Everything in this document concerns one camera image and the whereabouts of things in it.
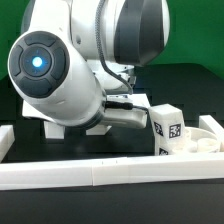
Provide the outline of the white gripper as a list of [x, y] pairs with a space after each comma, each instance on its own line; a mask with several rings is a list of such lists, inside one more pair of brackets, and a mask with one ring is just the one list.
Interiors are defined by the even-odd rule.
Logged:
[[140, 109], [107, 109], [101, 120], [101, 124], [116, 127], [143, 129], [147, 124], [147, 113]]

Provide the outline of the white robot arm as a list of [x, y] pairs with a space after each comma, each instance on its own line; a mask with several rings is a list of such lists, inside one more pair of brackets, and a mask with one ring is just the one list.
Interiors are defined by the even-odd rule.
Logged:
[[23, 115], [64, 127], [145, 127], [147, 111], [131, 104], [122, 73], [159, 55], [169, 28], [166, 0], [30, 0], [8, 56]]

